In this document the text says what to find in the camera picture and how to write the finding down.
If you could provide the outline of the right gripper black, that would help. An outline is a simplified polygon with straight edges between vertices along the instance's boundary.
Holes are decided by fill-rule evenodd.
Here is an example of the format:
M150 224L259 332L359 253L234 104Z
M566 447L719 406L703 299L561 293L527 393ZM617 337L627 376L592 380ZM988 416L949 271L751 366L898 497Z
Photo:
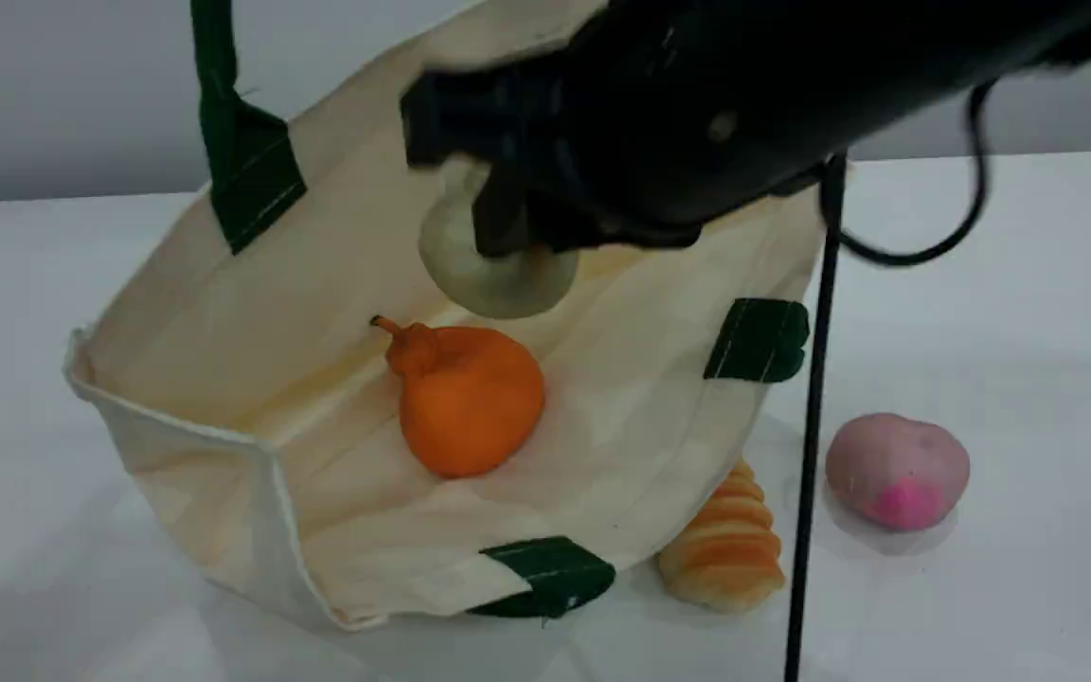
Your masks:
M473 241L488 259L627 244L685 249L705 225L822 181L752 87L753 29L777 1L611 1L553 48L427 65L400 99L408 167L485 161Z

